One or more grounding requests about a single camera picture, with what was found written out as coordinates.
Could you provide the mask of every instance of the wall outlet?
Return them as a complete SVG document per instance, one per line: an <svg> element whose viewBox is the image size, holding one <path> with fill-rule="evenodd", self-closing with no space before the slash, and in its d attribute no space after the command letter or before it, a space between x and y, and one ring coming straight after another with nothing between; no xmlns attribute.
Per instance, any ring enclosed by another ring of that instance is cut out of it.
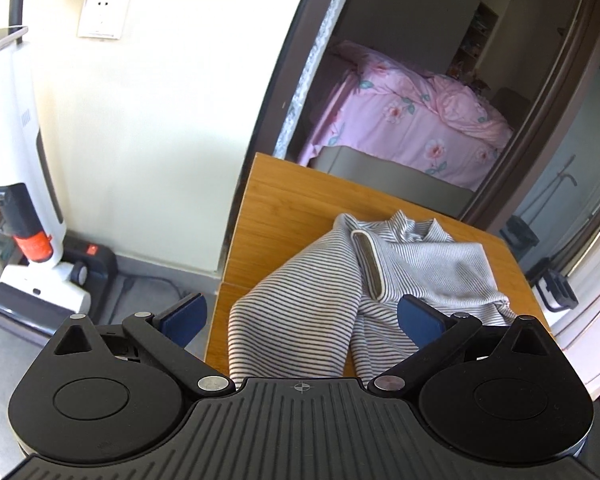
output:
<svg viewBox="0 0 600 480"><path fill-rule="evenodd" d="M84 0L78 36L119 40L129 0Z"/></svg>

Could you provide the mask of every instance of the power cord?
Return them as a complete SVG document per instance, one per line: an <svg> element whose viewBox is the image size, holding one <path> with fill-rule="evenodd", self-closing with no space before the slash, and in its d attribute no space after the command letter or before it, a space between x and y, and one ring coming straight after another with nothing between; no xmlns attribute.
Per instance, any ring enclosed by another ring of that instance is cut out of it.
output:
<svg viewBox="0 0 600 480"><path fill-rule="evenodd" d="M111 314L109 314L107 324L111 324L111 321L113 321L113 318L116 315L116 312L118 311L118 307L120 306L120 304L122 304L122 301L125 299L126 295L131 291L131 289L134 288L136 280L151 280L154 282L167 283L168 285L171 285L171 288L173 288L173 290L176 292L179 300L182 300L188 294L188 292L186 291L181 291L180 288L169 278L162 278L160 276L149 276L147 274L131 274L129 272L121 271L118 271L118 275L123 276L124 280L122 281L122 288L120 289L120 293L116 298L116 303L113 305L113 309L111 309Z"/></svg>

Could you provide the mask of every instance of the wooden table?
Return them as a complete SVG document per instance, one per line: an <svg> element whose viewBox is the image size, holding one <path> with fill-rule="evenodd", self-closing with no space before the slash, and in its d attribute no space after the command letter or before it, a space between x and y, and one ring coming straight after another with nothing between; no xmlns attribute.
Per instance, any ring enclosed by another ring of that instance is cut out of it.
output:
<svg viewBox="0 0 600 480"><path fill-rule="evenodd" d="M509 297L512 310L536 316L548 328L518 264L499 238L368 187L259 153L224 268L205 361L219 372L229 373L231 307L260 280L330 231L337 215L351 213L363 221L387 220L400 209L416 221L436 218L458 242L481 243L498 289ZM354 375L350 358L344 375Z"/></svg>

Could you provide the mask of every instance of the metal screw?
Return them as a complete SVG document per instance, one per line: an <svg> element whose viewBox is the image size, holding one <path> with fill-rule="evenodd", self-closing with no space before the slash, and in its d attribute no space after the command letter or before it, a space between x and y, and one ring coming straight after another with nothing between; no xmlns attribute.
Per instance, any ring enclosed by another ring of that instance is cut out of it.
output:
<svg viewBox="0 0 600 480"><path fill-rule="evenodd" d="M386 392L397 392L404 388L404 379L396 375L382 375L374 379L374 384Z"/></svg>
<svg viewBox="0 0 600 480"><path fill-rule="evenodd" d="M198 387L206 392L218 392L229 385L229 379L219 375L208 375L198 381Z"/></svg>

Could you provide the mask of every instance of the pink bedsheet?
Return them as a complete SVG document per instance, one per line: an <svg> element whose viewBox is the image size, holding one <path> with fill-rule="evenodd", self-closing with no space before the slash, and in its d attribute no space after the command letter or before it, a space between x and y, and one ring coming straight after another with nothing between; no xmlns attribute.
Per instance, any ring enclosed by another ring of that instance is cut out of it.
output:
<svg viewBox="0 0 600 480"><path fill-rule="evenodd" d="M350 41L336 52L352 69L331 91L299 164L323 146L349 146L477 189L512 133L495 108L454 79L418 74Z"/></svg>

